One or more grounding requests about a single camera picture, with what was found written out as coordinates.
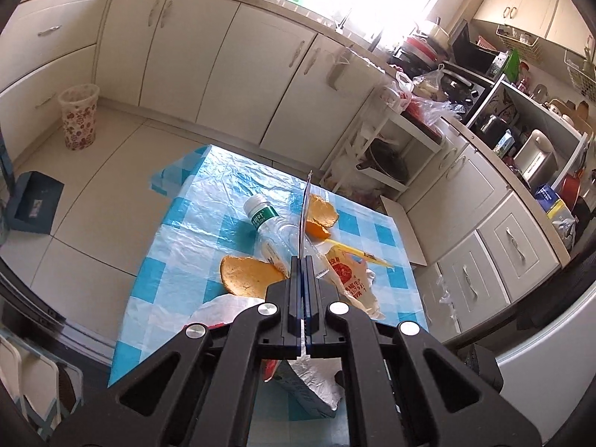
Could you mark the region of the clear plastic bag on counter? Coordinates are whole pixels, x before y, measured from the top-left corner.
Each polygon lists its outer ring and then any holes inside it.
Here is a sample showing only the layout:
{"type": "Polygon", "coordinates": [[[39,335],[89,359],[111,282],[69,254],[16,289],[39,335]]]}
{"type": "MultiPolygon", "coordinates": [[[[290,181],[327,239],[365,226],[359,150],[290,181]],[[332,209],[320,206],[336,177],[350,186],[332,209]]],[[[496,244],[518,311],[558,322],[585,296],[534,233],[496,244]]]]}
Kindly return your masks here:
{"type": "Polygon", "coordinates": [[[465,107],[452,100],[444,91],[441,79],[446,75],[443,64],[413,79],[397,68],[396,80],[399,84],[404,84],[406,89],[407,106],[402,114],[412,122],[417,121],[427,126],[436,124],[441,117],[459,119],[465,112],[465,107]]]}

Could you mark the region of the yellow snack wrapper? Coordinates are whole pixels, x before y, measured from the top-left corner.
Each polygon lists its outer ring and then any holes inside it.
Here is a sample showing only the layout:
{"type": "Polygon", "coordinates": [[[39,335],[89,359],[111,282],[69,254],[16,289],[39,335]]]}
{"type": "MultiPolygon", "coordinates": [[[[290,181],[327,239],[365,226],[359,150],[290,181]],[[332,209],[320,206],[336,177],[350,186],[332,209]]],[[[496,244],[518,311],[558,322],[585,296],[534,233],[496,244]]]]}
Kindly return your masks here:
{"type": "Polygon", "coordinates": [[[344,252],[347,252],[347,253],[349,253],[351,255],[355,255],[355,256],[359,257],[360,259],[365,259],[368,262],[372,262],[372,263],[377,264],[377,265],[385,266],[385,267],[387,267],[387,269],[393,269],[393,267],[394,267],[393,264],[391,264],[390,262],[387,262],[386,260],[379,259],[379,257],[377,257],[377,256],[375,256],[373,254],[370,254],[369,252],[365,252],[365,251],[360,250],[358,248],[354,248],[352,246],[343,244],[342,242],[338,242],[338,241],[335,241],[335,240],[332,240],[332,239],[328,238],[328,239],[325,240],[325,243],[326,244],[329,244],[331,246],[337,246],[341,250],[343,250],[344,252]]]}

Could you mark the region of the floral patterned waste basket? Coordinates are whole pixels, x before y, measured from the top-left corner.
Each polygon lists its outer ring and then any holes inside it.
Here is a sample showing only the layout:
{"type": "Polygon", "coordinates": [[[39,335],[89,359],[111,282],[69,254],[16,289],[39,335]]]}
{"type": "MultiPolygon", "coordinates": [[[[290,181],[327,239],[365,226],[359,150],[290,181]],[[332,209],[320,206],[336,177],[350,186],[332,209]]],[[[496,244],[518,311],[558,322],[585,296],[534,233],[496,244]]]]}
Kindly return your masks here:
{"type": "Polygon", "coordinates": [[[95,84],[82,84],[58,95],[65,145],[69,150],[89,148],[95,141],[99,92],[95,84]]]}

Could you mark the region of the white paper towel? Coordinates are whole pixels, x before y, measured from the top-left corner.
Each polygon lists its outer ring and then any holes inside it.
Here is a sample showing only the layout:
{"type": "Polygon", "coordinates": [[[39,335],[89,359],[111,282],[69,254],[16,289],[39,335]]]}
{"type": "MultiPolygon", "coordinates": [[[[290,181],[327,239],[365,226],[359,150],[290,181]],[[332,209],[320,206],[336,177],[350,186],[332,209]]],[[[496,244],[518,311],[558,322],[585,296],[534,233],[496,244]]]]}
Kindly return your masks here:
{"type": "Polygon", "coordinates": [[[190,326],[200,323],[207,328],[231,324],[243,311],[263,303],[261,298],[248,298],[225,294],[201,305],[186,321],[190,326]]]}

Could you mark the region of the white red printed food bag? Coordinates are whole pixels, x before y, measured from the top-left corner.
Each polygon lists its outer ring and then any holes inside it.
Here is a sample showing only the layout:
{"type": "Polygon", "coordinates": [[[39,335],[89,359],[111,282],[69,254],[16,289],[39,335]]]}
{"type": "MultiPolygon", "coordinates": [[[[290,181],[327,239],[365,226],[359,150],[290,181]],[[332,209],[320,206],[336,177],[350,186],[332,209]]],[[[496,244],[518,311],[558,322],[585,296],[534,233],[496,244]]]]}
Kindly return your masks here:
{"type": "Polygon", "coordinates": [[[327,262],[332,267],[333,283],[342,296],[352,306],[366,312],[374,320],[382,320],[385,315],[380,303],[372,292],[375,274],[369,269],[365,259],[333,245],[325,252],[327,262]]]}

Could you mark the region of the blue dustpan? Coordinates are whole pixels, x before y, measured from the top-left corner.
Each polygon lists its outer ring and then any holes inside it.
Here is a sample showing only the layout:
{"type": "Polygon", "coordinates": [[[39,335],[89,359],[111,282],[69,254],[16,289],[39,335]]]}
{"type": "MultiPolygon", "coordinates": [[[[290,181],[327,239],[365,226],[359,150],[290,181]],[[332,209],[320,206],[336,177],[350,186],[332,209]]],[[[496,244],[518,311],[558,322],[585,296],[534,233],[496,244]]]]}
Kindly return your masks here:
{"type": "Polygon", "coordinates": [[[24,172],[6,205],[11,230],[50,235],[64,184],[42,172],[24,172]]]}

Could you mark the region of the white refrigerator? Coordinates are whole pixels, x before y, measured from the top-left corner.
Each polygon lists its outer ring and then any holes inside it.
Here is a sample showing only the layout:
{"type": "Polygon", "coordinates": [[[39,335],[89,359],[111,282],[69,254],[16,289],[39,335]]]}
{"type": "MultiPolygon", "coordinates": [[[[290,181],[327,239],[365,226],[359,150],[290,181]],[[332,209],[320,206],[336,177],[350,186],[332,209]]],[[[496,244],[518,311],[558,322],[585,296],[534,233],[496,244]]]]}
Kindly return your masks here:
{"type": "Polygon", "coordinates": [[[501,396],[538,429],[555,436],[595,375],[595,288],[590,286],[559,318],[497,357],[501,396]]]}

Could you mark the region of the blue silver foil wrapper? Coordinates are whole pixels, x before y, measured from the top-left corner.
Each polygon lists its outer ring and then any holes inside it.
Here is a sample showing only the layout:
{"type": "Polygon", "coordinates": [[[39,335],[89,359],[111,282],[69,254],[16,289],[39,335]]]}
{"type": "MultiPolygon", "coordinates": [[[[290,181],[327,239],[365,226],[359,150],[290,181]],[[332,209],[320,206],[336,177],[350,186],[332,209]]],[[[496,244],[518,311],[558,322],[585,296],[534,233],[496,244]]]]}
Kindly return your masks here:
{"type": "MultiPolygon", "coordinates": [[[[311,182],[307,181],[297,224],[301,226],[301,234],[306,234],[309,197],[313,195],[310,188],[311,182]]],[[[315,247],[317,240],[307,234],[306,237],[315,247]]],[[[342,388],[335,381],[335,375],[342,368],[340,361],[314,358],[310,353],[312,340],[320,338],[324,331],[324,307],[320,301],[319,287],[330,283],[333,290],[339,293],[333,283],[332,267],[325,255],[318,252],[327,268],[322,276],[315,274],[311,256],[297,256],[298,261],[291,262],[290,283],[292,292],[297,295],[298,310],[297,315],[290,318],[290,328],[298,335],[300,352],[294,360],[279,362],[273,373],[273,379],[305,410],[308,419],[333,418],[342,400],[342,388]]]]}

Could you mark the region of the white electric kettle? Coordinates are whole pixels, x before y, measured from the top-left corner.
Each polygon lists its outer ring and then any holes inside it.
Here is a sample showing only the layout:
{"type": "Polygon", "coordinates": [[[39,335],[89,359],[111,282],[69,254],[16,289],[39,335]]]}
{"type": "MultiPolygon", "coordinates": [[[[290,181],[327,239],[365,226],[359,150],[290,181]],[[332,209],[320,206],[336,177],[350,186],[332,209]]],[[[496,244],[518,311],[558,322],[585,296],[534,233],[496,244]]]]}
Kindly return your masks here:
{"type": "Polygon", "coordinates": [[[531,187],[549,182],[558,170],[556,151],[549,138],[539,129],[531,132],[521,150],[514,156],[514,164],[531,187]]]}

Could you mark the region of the small orange peel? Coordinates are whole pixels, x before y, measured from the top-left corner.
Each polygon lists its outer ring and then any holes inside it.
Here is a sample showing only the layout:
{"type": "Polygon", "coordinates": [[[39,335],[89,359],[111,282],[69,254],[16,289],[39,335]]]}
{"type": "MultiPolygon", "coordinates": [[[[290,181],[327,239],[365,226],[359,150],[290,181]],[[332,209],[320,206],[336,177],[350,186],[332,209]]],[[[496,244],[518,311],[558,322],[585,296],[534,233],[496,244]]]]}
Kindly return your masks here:
{"type": "Polygon", "coordinates": [[[330,231],[338,221],[338,213],[332,203],[321,196],[311,195],[307,211],[306,234],[315,240],[326,240],[332,235],[330,231]]]}

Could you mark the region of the clear plastic water bottle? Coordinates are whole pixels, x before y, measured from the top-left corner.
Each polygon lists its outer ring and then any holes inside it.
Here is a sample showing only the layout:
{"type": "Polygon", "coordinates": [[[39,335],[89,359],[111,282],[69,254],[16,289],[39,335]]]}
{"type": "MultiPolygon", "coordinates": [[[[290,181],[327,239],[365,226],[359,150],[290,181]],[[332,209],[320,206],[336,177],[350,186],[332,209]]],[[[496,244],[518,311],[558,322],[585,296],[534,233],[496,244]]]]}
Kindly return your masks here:
{"type": "Polygon", "coordinates": [[[254,195],[244,202],[244,212],[258,233],[258,250],[285,276],[290,276],[293,256],[311,256],[314,272],[322,276],[326,265],[301,226],[280,216],[263,195],[254,195]]]}

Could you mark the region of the large orange peel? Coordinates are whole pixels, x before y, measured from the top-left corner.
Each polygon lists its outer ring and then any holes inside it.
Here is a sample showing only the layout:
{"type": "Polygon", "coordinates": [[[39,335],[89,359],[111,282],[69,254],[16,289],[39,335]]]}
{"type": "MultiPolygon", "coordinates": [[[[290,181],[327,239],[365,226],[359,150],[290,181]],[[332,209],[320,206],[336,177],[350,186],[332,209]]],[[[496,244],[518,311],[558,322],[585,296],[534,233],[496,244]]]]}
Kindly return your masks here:
{"type": "Polygon", "coordinates": [[[265,299],[268,287],[286,278],[271,263],[253,257],[226,255],[221,259],[219,270],[224,289],[247,298],[265,299]]]}

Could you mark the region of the small white wooden stool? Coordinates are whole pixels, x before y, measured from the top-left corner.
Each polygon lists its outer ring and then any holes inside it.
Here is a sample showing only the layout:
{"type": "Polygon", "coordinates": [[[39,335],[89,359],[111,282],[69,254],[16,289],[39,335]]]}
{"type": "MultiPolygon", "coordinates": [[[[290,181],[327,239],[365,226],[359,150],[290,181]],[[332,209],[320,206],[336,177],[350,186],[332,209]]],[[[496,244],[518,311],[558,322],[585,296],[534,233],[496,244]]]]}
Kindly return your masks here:
{"type": "Polygon", "coordinates": [[[415,267],[426,266],[426,258],[403,207],[384,196],[381,197],[381,202],[386,214],[393,219],[399,231],[409,262],[415,267]]]}

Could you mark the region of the white storage rack shelf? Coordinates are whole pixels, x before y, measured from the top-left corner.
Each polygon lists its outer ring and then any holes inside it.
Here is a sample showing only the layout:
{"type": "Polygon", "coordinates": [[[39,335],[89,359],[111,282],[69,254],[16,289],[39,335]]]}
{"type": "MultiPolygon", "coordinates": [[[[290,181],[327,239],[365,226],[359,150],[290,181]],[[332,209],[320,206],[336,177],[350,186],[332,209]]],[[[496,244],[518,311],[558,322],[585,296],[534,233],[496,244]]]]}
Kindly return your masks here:
{"type": "Polygon", "coordinates": [[[321,186],[352,197],[381,188],[401,195],[410,188],[447,144],[440,127],[406,114],[410,89],[409,82],[398,82],[372,92],[328,165],[321,186]]]}

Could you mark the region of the blue checkered plastic tablecloth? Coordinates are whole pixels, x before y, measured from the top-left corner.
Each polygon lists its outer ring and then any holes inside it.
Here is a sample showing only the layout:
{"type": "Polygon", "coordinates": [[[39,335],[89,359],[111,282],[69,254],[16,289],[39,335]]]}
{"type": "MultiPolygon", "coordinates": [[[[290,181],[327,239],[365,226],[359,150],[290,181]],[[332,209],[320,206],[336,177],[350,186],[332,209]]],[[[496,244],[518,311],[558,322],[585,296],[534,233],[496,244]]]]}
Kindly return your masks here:
{"type": "MultiPolygon", "coordinates": [[[[130,293],[110,380],[116,383],[175,336],[200,306],[223,294],[225,255],[259,256],[245,201],[261,194],[278,214],[297,222],[304,181],[214,145],[203,146],[150,179],[171,200],[130,293]]],[[[394,220],[314,186],[335,207],[332,239],[383,259],[370,264],[372,292],[384,321],[426,323],[405,246],[394,220]]]]}

